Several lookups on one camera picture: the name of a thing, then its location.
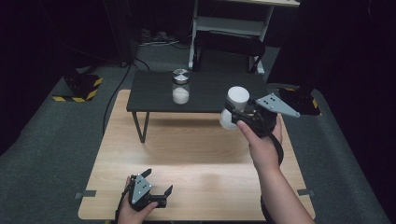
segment human hand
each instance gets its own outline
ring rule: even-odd
[[[273,135],[282,144],[282,125],[279,116],[276,117],[276,126],[273,130]],[[242,134],[249,142],[250,157],[253,159],[253,164],[258,171],[269,171],[272,169],[279,169],[278,156],[275,145],[267,136],[259,138],[248,125],[238,120],[236,123]]]
[[[129,185],[129,183],[131,183],[131,177],[128,176],[126,179],[125,188]],[[119,215],[119,224],[141,224],[143,223],[143,220],[146,218],[146,216],[148,216],[149,213],[158,206],[158,203],[156,202],[150,203],[143,210],[137,212],[131,207],[131,205],[129,205],[128,199],[129,192],[125,194],[125,197],[122,201]]]

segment black metal table leg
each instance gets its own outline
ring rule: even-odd
[[[145,127],[143,128],[143,133],[140,130],[140,124],[139,124],[139,120],[137,119],[136,111],[133,111],[132,115],[134,116],[134,124],[136,125],[136,129],[137,129],[137,133],[139,134],[140,142],[145,143],[146,133],[148,131],[148,125],[149,125],[149,112],[146,112]]]

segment person's right arm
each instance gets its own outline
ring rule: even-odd
[[[273,134],[282,142],[280,118]],[[237,125],[250,145],[250,156],[257,170],[262,199],[275,223],[315,223],[283,176],[275,146],[269,137],[259,138],[243,121]]]

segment small black table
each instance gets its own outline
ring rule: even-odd
[[[177,105],[172,97],[172,71],[137,71],[134,75],[131,94],[126,110],[132,112],[140,142],[146,140],[149,112],[175,113],[220,113],[224,107],[228,89],[240,86],[248,90],[250,98],[257,99],[267,94],[265,82],[258,74],[191,72],[190,99]],[[246,111],[253,108],[247,105]],[[145,126],[141,132],[137,112],[146,112]]]

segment jar with white powder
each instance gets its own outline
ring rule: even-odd
[[[173,100],[178,105],[184,105],[190,98],[190,72],[179,68],[173,72]]]

